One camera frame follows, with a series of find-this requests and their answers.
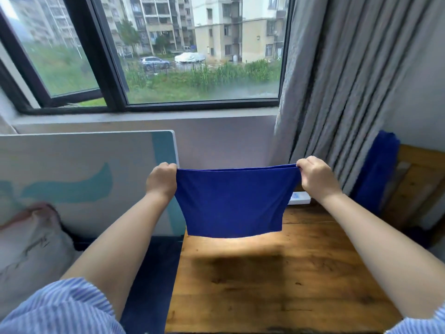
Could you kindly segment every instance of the glass pane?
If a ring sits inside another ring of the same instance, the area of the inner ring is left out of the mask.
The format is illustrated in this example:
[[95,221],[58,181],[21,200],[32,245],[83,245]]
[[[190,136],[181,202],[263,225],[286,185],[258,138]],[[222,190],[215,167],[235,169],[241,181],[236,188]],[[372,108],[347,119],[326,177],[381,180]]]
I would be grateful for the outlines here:
[[101,1],[131,104],[278,98],[289,0]]
[[98,87],[63,0],[0,0],[51,96]]

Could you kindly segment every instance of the black window frame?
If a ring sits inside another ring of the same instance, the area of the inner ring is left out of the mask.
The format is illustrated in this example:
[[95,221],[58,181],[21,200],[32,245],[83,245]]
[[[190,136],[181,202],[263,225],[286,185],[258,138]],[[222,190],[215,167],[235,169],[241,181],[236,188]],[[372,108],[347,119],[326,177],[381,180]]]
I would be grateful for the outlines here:
[[[14,104],[16,110],[26,115],[57,115],[96,112],[159,112],[209,109],[251,109],[275,107],[280,103],[287,62],[289,36],[296,0],[290,0],[286,19],[283,60],[277,98],[236,100],[203,100],[168,103],[131,104],[126,97],[126,84],[119,55],[114,45],[101,0],[64,0],[81,46],[99,85],[96,89],[50,96],[42,79],[28,58],[19,38],[0,8],[0,39],[25,83],[35,96],[40,108],[33,108],[19,89],[7,68],[0,61],[0,86]],[[103,98],[105,106],[69,106],[87,100]]]

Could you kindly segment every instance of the wooden table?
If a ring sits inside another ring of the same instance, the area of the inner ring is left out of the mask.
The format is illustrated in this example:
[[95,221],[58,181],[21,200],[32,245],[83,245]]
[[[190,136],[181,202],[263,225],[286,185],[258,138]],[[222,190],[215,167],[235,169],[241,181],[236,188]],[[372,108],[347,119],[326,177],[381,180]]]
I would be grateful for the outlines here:
[[401,316],[320,206],[288,207],[283,231],[184,237],[166,332],[381,333]]

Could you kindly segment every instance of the car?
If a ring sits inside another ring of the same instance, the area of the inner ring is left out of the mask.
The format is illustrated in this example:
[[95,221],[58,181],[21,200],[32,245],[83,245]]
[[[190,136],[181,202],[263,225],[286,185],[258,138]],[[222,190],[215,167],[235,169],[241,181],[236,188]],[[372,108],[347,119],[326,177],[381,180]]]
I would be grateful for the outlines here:
[[160,59],[159,57],[156,57],[156,56],[141,57],[139,59],[139,64],[144,66],[145,70],[156,69],[156,68],[159,68],[159,69],[170,68],[169,61]]
[[176,63],[196,63],[203,62],[206,57],[197,52],[183,52],[181,55],[175,56]]

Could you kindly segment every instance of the blue striped shirt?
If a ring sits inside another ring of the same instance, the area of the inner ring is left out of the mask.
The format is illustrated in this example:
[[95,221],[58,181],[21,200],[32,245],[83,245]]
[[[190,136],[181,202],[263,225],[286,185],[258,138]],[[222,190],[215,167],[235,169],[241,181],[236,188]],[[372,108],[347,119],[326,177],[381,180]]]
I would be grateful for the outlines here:
[[[1,323],[1,334],[125,334],[105,295],[84,278],[35,292]],[[433,318],[406,318],[387,334],[445,334],[445,305]]]

